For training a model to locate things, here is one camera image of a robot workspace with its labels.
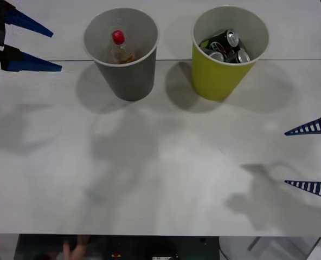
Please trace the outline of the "person's hand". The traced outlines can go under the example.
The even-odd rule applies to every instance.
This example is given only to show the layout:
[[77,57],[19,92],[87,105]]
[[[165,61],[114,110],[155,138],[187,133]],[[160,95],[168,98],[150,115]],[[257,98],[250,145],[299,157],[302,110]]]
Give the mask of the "person's hand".
[[76,247],[71,251],[68,242],[63,244],[63,259],[64,260],[81,260],[84,258],[87,244],[89,242],[90,235],[77,235]]

